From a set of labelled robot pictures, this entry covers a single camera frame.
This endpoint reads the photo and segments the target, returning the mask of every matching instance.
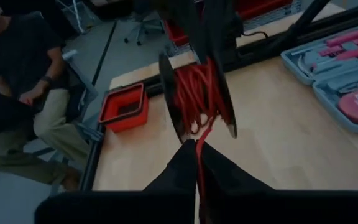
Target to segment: red extension cord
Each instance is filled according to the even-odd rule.
[[[201,166],[201,151],[219,112],[226,123],[229,121],[229,113],[220,94],[214,73],[214,64],[210,58],[208,58],[207,65],[188,65],[176,69],[175,82],[177,89],[174,102],[175,106],[181,110],[185,132],[188,134],[198,134],[201,128],[208,126],[196,145],[198,166],[197,182],[200,202],[203,207],[205,185],[203,178],[204,173]],[[201,114],[205,114],[208,117],[205,122],[202,122]],[[193,123],[196,123],[195,131],[191,128]]]

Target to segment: toolbox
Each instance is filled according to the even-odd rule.
[[[335,120],[358,133],[358,27],[286,50],[283,62]]]

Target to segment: black bag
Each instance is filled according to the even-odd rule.
[[[0,94],[0,133],[17,127],[27,119],[32,119],[36,110],[14,98]]]

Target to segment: black reel flange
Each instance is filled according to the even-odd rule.
[[[218,88],[222,94],[222,99],[225,102],[227,112],[229,113],[229,121],[226,126],[233,138],[237,137],[237,124],[236,117],[234,116],[234,109],[227,87],[226,78],[224,77],[222,65],[218,62],[214,62]],[[167,103],[168,111],[172,120],[173,127],[181,143],[184,143],[187,139],[191,138],[191,134],[185,132],[185,125],[183,124],[183,116],[181,110],[175,106],[175,71],[165,54],[160,54],[159,57],[160,78],[164,92],[165,102]]]

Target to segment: concrete floor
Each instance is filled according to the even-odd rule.
[[[311,0],[303,1],[303,7],[306,7],[310,2]],[[358,1],[337,0],[333,2],[339,6],[343,6],[343,3],[346,2],[347,8],[358,5]],[[111,27],[112,22],[102,23],[67,45],[67,49],[79,51],[79,54],[74,58],[74,63],[90,80],[94,76]],[[168,42],[166,35],[151,34],[141,47],[138,47],[135,42],[125,44],[123,39],[133,27],[134,24],[130,22],[118,22],[117,24],[95,85],[99,91],[99,96],[89,107],[86,114],[89,125],[96,124],[103,93],[108,89],[110,80],[122,73],[156,62],[158,54],[163,51],[164,45]],[[32,142],[26,146],[26,150],[40,149],[42,145],[43,143],[40,141]],[[50,187],[47,185],[0,173],[0,223],[32,223],[36,206],[48,197],[49,190]]]

